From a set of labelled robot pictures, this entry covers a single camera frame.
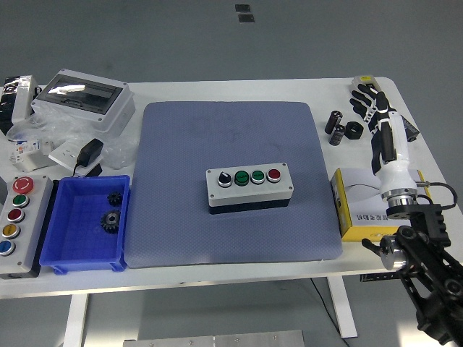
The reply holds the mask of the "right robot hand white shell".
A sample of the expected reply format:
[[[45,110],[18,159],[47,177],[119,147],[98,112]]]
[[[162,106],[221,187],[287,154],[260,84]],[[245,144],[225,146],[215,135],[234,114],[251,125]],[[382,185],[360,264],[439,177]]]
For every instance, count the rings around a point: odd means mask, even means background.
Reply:
[[[372,135],[371,166],[380,179],[384,199],[395,191],[415,193],[417,185],[409,174],[409,150],[402,115],[392,108],[385,93],[364,84],[351,92],[353,111],[367,124]]]

